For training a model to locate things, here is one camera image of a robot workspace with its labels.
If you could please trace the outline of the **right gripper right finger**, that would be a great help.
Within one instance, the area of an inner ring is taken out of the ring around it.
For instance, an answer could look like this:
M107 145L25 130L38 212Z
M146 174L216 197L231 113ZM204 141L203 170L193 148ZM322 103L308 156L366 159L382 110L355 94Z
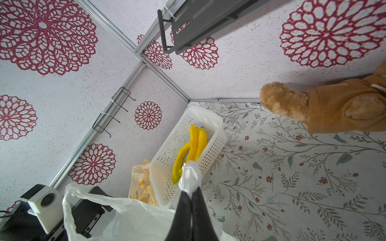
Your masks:
M219 241L200 187L192 195L192 241Z

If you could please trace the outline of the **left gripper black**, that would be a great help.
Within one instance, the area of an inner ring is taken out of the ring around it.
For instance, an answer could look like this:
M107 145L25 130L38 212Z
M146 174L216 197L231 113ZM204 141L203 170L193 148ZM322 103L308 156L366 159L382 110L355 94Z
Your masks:
M18 200L15 205L1 211L1 240L2 241L67 241L64 219L49 234L43 230L36 216L28 214L29 205ZM90 238L90 231L110 206L100 205L89 200L79 200L70 206L74 218L76 232Z

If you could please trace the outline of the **beige plastic bag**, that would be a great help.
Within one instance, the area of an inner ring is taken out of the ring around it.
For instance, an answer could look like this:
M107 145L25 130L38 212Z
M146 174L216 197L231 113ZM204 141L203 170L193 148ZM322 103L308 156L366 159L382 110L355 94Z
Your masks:
M128 198L139 200L149 205L158 206L152 183L150 181L150 161L133 166Z

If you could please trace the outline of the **orange-yellow banana bunch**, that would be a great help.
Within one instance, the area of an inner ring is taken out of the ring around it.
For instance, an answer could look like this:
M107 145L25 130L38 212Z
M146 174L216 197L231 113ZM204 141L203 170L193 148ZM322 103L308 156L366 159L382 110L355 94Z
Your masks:
M190 126L190 141L183 145L178 151L178 155L173 164L171 179L173 185L177 184L183 173L183 163L190 161L197 162L208 144L207 133L204 128Z

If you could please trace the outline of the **grey wall shelf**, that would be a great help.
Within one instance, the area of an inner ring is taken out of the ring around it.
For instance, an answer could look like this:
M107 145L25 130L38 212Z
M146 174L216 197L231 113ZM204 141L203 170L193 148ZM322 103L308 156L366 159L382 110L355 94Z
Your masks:
M167 18L157 11L164 53L177 55L264 5L266 1L185 1Z

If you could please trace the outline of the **brown teddy bear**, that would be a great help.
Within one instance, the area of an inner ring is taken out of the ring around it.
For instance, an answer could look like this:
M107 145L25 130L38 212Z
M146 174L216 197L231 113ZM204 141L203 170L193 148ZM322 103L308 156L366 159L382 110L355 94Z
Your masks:
M273 82L260 91L260 103L274 114L299 120L313 134L386 130L386 63L372 75L305 92Z

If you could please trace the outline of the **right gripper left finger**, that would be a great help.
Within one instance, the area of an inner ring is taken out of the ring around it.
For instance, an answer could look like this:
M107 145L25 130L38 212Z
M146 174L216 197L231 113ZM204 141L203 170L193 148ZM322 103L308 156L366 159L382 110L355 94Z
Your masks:
M166 237L166 241L192 240L192 200L186 192L181 192L176 213Z

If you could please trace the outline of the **white perforated plastic basket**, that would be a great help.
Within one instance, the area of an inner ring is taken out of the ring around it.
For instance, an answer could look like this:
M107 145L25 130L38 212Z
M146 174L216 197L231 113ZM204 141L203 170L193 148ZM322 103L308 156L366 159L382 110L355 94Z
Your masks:
M176 206L183 164L195 162L205 176L227 142L222 118L198 106L189 107L150 163L150 181L160 207Z

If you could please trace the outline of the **white plastic bag lemon print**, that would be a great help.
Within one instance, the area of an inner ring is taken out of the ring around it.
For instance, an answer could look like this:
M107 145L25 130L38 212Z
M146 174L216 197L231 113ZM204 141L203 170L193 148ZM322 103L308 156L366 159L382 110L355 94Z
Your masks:
M197 163L191 161L183 166L181 192L192 199L193 193L201 187L202 175ZM71 214L69 196L89 200L100 205L112 207L116 211L113 220L101 236L91 237L92 241L165 241L171 228L176 210L165 209L129 198L112 198L82 192L76 184L69 184L62 201L64 227L70 241L86 241L87 238L76 232ZM222 224L210 216L219 241L234 241L235 237L222 230Z

